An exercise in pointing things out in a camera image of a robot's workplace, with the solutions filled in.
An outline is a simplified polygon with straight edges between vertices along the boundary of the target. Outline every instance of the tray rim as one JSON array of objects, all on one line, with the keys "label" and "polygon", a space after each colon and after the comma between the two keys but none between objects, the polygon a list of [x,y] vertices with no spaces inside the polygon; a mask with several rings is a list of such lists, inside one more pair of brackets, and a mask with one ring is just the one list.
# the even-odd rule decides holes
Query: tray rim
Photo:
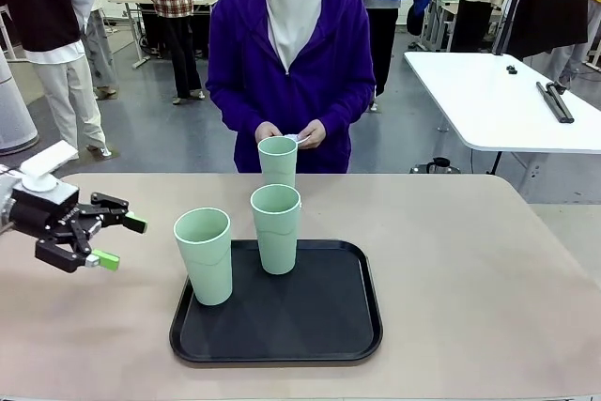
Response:
[{"label": "tray rim", "polygon": [[[315,363],[325,363],[325,362],[360,362],[372,354],[374,354],[380,344],[382,343],[382,338],[384,335],[384,328],[382,325],[382,319],[379,313],[378,306],[378,298],[376,296],[376,289],[374,288],[374,280],[371,274],[371,269],[369,266],[369,259],[367,255],[359,248],[358,246],[350,243],[348,241],[342,239],[299,239],[297,241],[297,248],[301,248],[307,245],[317,246],[321,244],[323,247],[332,247],[333,244],[336,245],[337,248],[344,249],[348,252],[353,253],[357,256],[362,270],[362,278],[363,278],[363,287],[365,289],[365,295],[367,297],[367,309],[370,317],[370,322],[372,325],[372,329],[374,332],[374,337],[369,346],[361,352],[354,353],[352,357],[342,357],[339,359],[332,357],[324,357],[323,359],[315,359],[315,358],[306,358],[306,359],[293,359],[293,358],[281,358],[281,359],[197,359],[191,354],[187,353],[182,345],[181,345],[181,327],[186,318],[186,314],[188,312],[188,304],[190,303],[190,298],[192,297],[193,290],[190,290],[192,284],[190,283],[190,278],[186,276],[186,281],[184,283],[184,287],[182,289],[181,295],[179,297],[179,301],[177,303],[177,309],[174,313],[174,318],[171,323],[171,327],[169,329],[169,344],[173,349],[176,356],[178,356],[181,360],[190,363],[198,363],[198,364],[215,364],[215,365],[227,365],[227,364],[236,364],[236,363],[307,363],[307,362],[315,362]],[[256,239],[233,239],[232,240],[232,248],[237,247],[242,249],[250,250],[252,248],[256,248],[258,246]]]}]

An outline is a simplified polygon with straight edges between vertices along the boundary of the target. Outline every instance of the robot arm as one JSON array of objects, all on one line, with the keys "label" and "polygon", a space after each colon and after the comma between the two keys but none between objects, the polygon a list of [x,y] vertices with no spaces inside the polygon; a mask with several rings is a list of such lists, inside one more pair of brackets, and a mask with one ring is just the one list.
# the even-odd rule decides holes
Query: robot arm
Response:
[{"label": "robot arm", "polygon": [[65,272],[97,266],[117,270],[119,257],[93,250],[89,241],[111,225],[144,234],[146,222],[132,215],[127,201],[105,194],[93,193],[89,204],[81,204],[79,188],[50,174],[76,152],[61,142],[20,170],[0,165],[0,234],[12,228],[38,239],[36,258]]}]

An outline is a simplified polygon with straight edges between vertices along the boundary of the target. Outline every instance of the cup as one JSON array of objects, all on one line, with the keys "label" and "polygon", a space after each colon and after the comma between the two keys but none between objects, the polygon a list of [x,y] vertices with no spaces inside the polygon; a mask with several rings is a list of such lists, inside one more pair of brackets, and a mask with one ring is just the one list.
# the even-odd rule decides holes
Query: cup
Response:
[{"label": "cup", "polygon": [[294,187],[299,145],[285,136],[271,136],[259,143],[261,172],[267,185]]},{"label": "cup", "polygon": [[225,302],[232,294],[230,220],[217,208],[183,214],[173,226],[196,299],[205,305]]},{"label": "cup", "polygon": [[287,185],[267,185],[253,193],[251,206],[263,270],[275,275],[292,271],[297,260],[301,195]]}]

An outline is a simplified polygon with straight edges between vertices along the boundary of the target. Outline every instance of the person in checkered shirt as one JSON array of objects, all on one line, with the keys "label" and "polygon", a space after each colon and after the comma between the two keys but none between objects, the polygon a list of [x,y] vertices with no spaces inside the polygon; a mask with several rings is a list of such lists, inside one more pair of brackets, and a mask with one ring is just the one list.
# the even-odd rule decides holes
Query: person in checkered shirt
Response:
[{"label": "person in checkered shirt", "polygon": [[174,105],[180,105],[186,99],[204,99],[193,50],[191,21],[194,0],[152,1],[157,14],[162,18],[165,42],[171,51],[177,88]]}]

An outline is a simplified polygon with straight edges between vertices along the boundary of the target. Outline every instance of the cup rim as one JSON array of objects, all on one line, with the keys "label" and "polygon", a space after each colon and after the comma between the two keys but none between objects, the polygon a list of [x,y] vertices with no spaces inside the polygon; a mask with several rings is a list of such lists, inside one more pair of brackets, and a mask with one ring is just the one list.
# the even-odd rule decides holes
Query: cup rim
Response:
[{"label": "cup rim", "polygon": [[[299,200],[297,201],[297,203],[294,205],[294,207],[289,208],[288,210],[284,210],[284,211],[265,211],[259,207],[257,207],[254,202],[253,202],[253,198],[254,195],[257,194],[258,192],[260,192],[263,189],[266,189],[268,187],[285,187],[288,188],[290,190],[292,190],[294,193],[297,194],[297,197],[299,198]],[[251,207],[254,208],[256,211],[263,213],[265,215],[283,215],[285,213],[289,213],[290,211],[296,209],[299,205],[301,204],[301,194],[299,193],[299,191],[294,188],[294,187],[290,187],[289,185],[285,185],[283,183],[271,183],[270,185],[264,185],[260,188],[257,188],[256,190],[254,190],[253,194],[251,194]]]},{"label": "cup rim", "polygon": [[[218,211],[218,212],[222,213],[225,216],[225,218],[227,218],[227,227],[223,230],[223,232],[221,234],[219,234],[217,237],[213,237],[212,239],[205,239],[203,241],[190,241],[188,239],[183,239],[182,237],[180,237],[179,234],[177,233],[177,225],[179,224],[179,222],[181,220],[183,220],[183,218],[185,216],[188,216],[191,213],[195,213],[197,211],[204,211],[204,210]],[[227,233],[227,231],[230,229],[230,227],[231,227],[231,220],[229,218],[229,215],[227,213],[225,213],[223,210],[221,210],[220,208],[214,208],[214,207],[201,207],[201,208],[195,208],[193,210],[189,210],[186,213],[184,213],[183,215],[181,215],[179,218],[177,218],[176,223],[173,224],[173,235],[175,235],[176,239],[178,241],[181,241],[182,243],[207,244],[207,243],[211,243],[212,241],[216,241],[216,240],[220,239],[221,237],[223,237],[223,235],[225,235]]]},{"label": "cup rim", "polygon": [[[261,145],[262,145],[264,142],[266,142],[266,141],[268,141],[268,140],[271,140],[271,139],[273,139],[273,138],[285,138],[286,140],[290,140],[292,143],[294,143],[294,144],[295,144],[295,146],[294,146],[294,148],[293,148],[292,150],[290,150],[290,151],[288,151],[288,152],[285,152],[285,153],[283,153],[283,154],[282,154],[282,153],[279,153],[279,154],[274,154],[273,152],[266,152],[266,151],[264,151],[263,149],[261,149]],[[295,140],[293,140],[292,138],[288,138],[287,136],[269,136],[269,137],[267,137],[267,138],[264,138],[264,139],[262,139],[262,140],[259,142],[259,144],[258,144],[258,146],[257,146],[257,147],[258,147],[258,149],[259,149],[259,152],[260,152],[260,153],[262,153],[262,154],[265,154],[265,155],[269,155],[270,157],[285,157],[286,155],[290,155],[290,154],[293,154],[294,152],[296,152],[296,151],[299,149],[299,143],[297,143],[297,142],[296,142]]]}]

